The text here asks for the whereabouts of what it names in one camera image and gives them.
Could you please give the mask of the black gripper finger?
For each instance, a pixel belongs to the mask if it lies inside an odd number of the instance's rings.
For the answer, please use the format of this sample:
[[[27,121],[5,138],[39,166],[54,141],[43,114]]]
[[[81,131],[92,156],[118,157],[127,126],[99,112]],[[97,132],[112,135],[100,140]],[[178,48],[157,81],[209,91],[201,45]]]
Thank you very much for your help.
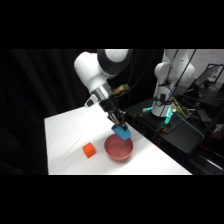
[[[117,120],[116,116],[113,113],[108,114],[107,118],[111,120],[116,126],[120,125],[119,121]]]
[[[126,131],[126,130],[127,130],[127,125],[126,125],[126,123],[125,123],[125,113],[123,113],[123,112],[118,112],[117,114],[118,114],[118,120],[119,120],[119,124],[120,124],[120,126],[122,127],[122,129],[123,129],[124,131]]]

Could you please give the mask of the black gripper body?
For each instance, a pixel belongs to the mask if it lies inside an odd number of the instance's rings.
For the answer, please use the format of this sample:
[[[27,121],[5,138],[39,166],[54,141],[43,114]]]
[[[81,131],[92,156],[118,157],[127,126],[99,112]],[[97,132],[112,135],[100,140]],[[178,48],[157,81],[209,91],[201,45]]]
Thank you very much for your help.
[[[115,116],[119,116],[120,113],[118,111],[119,105],[115,98],[107,98],[104,101],[100,102],[100,106],[104,112],[107,112],[109,115],[114,114]]]

